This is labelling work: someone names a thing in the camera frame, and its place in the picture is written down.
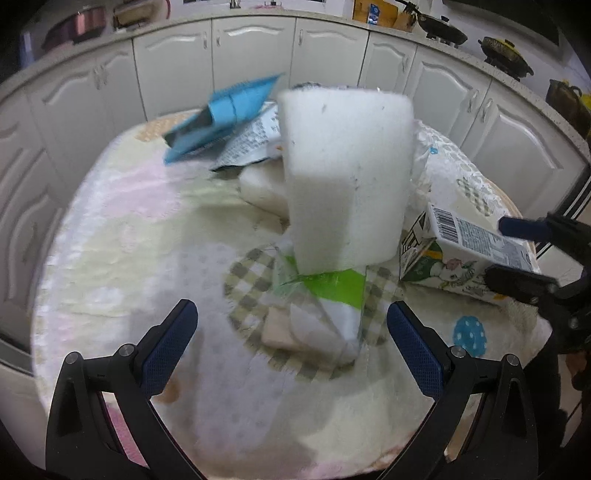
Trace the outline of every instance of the checkered circle pattern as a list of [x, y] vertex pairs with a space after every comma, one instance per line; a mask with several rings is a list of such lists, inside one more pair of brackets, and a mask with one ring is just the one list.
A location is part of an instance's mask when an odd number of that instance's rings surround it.
[[[273, 245], [254, 248], [230, 267], [224, 280], [224, 295], [234, 305], [228, 316], [232, 327], [244, 339], [247, 348], [269, 357], [271, 368], [294, 371], [300, 380], [329, 380], [347, 373], [352, 365], [330, 371], [319, 368], [302, 353], [262, 344], [262, 329], [269, 311], [264, 296], [271, 289], [276, 254]], [[398, 274], [387, 268], [367, 269], [360, 338], [369, 346], [382, 345], [389, 338], [385, 319], [390, 304], [401, 299], [397, 281]]]

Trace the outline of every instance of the floral tablecloth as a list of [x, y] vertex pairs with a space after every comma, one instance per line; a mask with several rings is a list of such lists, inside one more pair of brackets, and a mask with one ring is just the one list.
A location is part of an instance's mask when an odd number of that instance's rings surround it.
[[[470, 332], [478, 332], [477, 354], [485, 358], [513, 352], [526, 364], [546, 342], [550, 328], [535, 311], [399, 284], [393, 259], [368, 271], [354, 365], [326, 372], [265, 347], [265, 312], [252, 297], [237, 299], [236, 292], [252, 287], [237, 269], [247, 265], [258, 275], [257, 288], [268, 288], [269, 246], [286, 225], [245, 203], [232, 173], [208, 171], [215, 150], [163, 164], [160, 134], [185, 117], [120, 135], [74, 198], [35, 307], [34, 368], [47, 411], [65, 355], [112, 355], [188, 298], [199, 310], [199, 327], [152, 402], [199, 469], [222, 478], [343, 477], [389, 464], [431, 406], [387, 335], [385, 311], [393, 300], [404, 299], [450, 345], [467, 327], [477, 328]], [[423, 135], [444, 161], [427, 162], [410, 214], [426, 199], [489, 228], [511, 213], [455, 145], [424, 126]], [[106, 399], [121, 424], [113, 397]], [[475, 408], [473, 399], [451, 454]], [[129, 434], [124, 437], [130, 458], [142, 462]]]

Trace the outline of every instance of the metal bolt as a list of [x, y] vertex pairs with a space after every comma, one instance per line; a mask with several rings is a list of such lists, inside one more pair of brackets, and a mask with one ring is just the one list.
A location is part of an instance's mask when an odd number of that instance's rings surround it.
[[73, 364], [76, 360], [78, 360], [78, 352], [72, 352], [66, 355], [66, 363], [68, 365]]
[[466, 351], [461, 346], [454, 345], [450, 348], [450, 352], [456, 358], [464, 358], [466, 356]]
[[510, 353], [509, 355], [507, 355], [507, 361], [513, 365], [514, 367], [516, 367], [517, 365], [519, 365], [519, 359], [513, 355], [512, 353]]
[[119, 347], [119, 354], [121, 356], [130, 356], [132, 353], [134, 353], [135, 350], [135, 345], [131, 344], [131, 343], [126, 343], [125, 345], [121, 345]]

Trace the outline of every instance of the kitchen cabinet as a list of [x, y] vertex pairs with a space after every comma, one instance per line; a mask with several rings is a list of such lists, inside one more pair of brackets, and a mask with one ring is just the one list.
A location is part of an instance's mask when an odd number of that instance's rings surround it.
[[63, 63], [26, 87], [47, 152], [72, 191], [115, 135], [95, 55]]
[[555, 210], [586, 168], [586, 160], [548, 119], [497, 82], [462, 150], [530, 218]]
[[207, 104], [213, 93], [211, 33], [212, 22], [207, 20], [134, 39], [139, 88], [148, 120]]
[[25, 349], [40, 262], [69, 199], [20, 91], [0, 105], [0, 332]]
[[145, 122], [131, 41], [100, 49], [96, 61], [99, 89], [107, 105], [114, 136]]
[[217, 18], [212, 24], [213, 85], [283, 74], [270, 97], [288, 88], [296, 19], [289, 17]]
[[370, 32], [359, 86], [402, 93], [416, 52], [412, 42]]
[[404, 94], [413, 101], [416, 118], [461, 145], [490, 84], [488, 75], [419, 46]]
[[298, 18], [290, 86], [303, 82], [356, 86], [368, 35], [362, 28]]

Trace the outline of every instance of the barcode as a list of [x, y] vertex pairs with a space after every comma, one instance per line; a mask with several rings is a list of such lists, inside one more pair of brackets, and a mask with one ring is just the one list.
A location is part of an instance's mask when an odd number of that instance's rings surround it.
[[457, 237], [456, 224], [453, 222], [452, 214], [435, 207], [433, 207], [433, 213], [435, 213], [435, 220], [437, 221], [441, 238], [459, 244], [460, 241]]

